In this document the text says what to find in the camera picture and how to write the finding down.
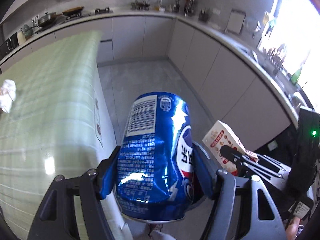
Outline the right hand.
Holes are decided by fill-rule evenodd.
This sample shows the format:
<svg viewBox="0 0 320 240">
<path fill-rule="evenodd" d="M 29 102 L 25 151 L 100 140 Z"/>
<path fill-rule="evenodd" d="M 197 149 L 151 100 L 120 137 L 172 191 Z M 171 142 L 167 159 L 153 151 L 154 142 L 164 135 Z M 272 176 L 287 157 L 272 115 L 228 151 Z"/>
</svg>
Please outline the right hand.
<svg viewBox="0 0 320 240">
<path fill-rule="evenodd" d="M 300 219 L 298 217 L 293 217 L 285 230 L 287 240 L 295 240 L 303 229 L 304 225 L 300 225 Z"/>
</svg>

